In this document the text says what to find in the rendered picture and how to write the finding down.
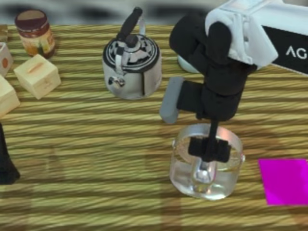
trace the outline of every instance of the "striped wooden surface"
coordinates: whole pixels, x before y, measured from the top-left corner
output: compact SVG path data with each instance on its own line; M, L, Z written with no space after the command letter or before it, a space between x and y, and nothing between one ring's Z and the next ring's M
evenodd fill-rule
M117 26L53 26L51 61L62 85L36 100L7 75L21 106L1 119L22 174L0 187L1 231L307 231L307 208L266 206L257 159L308 158L308 80L273 66L251 75L238 113L222 124L242 138L246 162L235 192L208 202L168 179L171 142L196 123L158 114L168 78L184 73L168 47L171 26L149 26L163 55L163 82L146 100L116 99L103 82L101 54ZM14 26L14 67L28 57Z

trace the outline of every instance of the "purple paper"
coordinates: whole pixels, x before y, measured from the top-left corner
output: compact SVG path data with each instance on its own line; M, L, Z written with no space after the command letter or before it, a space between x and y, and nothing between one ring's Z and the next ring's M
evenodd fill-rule
M308 163L305 159L259 159L268 205L308 205Z

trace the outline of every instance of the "orange dot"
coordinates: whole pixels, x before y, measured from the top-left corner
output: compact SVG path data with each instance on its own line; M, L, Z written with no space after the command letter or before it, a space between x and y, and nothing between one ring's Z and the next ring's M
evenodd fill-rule
M4 68L7 68L8 65L9 65L8 59L7 59L7 58L2 59L2 66L3 66Z

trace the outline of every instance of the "jar label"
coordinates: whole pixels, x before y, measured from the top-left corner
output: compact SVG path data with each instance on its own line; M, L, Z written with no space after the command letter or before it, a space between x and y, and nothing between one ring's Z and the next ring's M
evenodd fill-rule
M51 52L55 46L53 34L49 29L44 35L37 38L25 38L20 36L23 46L29 55L47 54Z

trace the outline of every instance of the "gray background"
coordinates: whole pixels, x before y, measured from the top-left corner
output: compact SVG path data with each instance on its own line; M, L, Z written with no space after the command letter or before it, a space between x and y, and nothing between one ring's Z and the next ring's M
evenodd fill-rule
M226 0L0 0L0 24L14 24L18 12L39 8L51 24L121 24L135 6L147 24L174 24L189 12L208 12ZM308 0L285 0L308 6Z

